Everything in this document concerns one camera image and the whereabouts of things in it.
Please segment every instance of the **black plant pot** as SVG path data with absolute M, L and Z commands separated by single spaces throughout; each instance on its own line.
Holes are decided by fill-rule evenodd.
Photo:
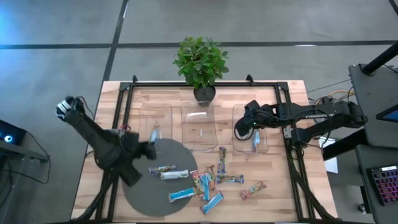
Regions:
M 197 101 L 212 101 L 216 96 L 216 88 L 213 86 L 206 86 L 203 88 L 200 85 L 197 89 L 193 90 L 193 95 Z

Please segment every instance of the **white snack bar wrapper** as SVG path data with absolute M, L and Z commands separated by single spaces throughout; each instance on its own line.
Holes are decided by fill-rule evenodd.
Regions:
M 160 174 L 160 178 L 162 180 L 177 179 L 177 178 L 187 178 L 187 177 L 189 177 L 188 170 L 163 172 L 163 173 Z

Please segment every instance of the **gray round tray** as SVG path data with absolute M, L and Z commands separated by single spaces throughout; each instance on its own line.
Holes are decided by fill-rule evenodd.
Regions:
M 171 139 L 159 139 L 155 148 L 157 159 L 152 161 L 146 157 L 133 160 L 133 166 L 142 174 L 142 178 L 132 187 L 123 183 L 126 200 L 138 212 L 160 217 L 181 210 L 191 199 L 183 198 L 169 202 L 169 193 L 178 192 L 194 186 L 192 176 L 172 180 L 161 180 L 160 174 L 149 175 L 148 167 L 176 165 L 176 170 L 193 171 L 198 166 L 192 153 L 181 143 Z

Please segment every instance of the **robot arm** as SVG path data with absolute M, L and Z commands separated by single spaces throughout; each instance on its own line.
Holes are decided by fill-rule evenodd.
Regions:
M 85 114 L 80 98 L 67 96 L 57 105 L 57 117 L 72 125 L 94 150 L 97 166 L 103 170 L 119 173 L 128 185 L 134 185 L 141 175 L 132 166 L 132 160 L 145 155 L 156 159 L 153 143 L 139 142 L 138 133 L 125 133 L 120 130 L 103 130 Z
M 292 129 L 290 135 L 295 147 L 305 147 L 311 138 L 340 127 L 360 128 L 368 121 L 358 105 L 344 101 L 325 105 L 300 106 L 295 103 L 281 103 L 260 107 L 258 102 L 253 100 L 244 108 L 244 116 L 234 127 L 235 136 L 240 140 L 245 140 L 253 129 L 286 127 L 301 119 L 329 118 L 306 129 Z

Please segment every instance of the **blue snack bar wrapper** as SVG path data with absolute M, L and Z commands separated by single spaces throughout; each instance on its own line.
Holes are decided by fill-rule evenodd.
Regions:
M 175 200 L 181 199 L 181 198 L 187 198 L 187 197 L 192 197 L 195 195 L 195 190 L 192 188 L 187 189 L 187 190 L 181 190 L 179 192 L 175 193 L 170 193 L 169 194 L 169 202 L 172 203 Z
M 218 202 L 222 201 L 224 199 L 224 195 L 221 192 L 218 192 L 216 194 L 216 196 L 214 196 L 209 203 L 207 203 L 207 205 L 201 206 L 200 210 L 201 212 L 203 212 L 203 214 L 207 214 L 208 212 L 210 212 L 211 209 L 213 209 Z
M 202 196 L 202 200 L 204 201 L 209 201 L 210 200 L 210 192 L 209 192 L 209 177 L 210 176 L 208 173 L 200 174 L 200 182 L 201 182 L 201 187 L 203 188 L 203 191 L 205 192 L 204 196 Z
M 218 161 L 218 169 L 217 174 L 225 174 L 225 156 L 226 156 L 226 148 L 220 147 L 220 160 Z

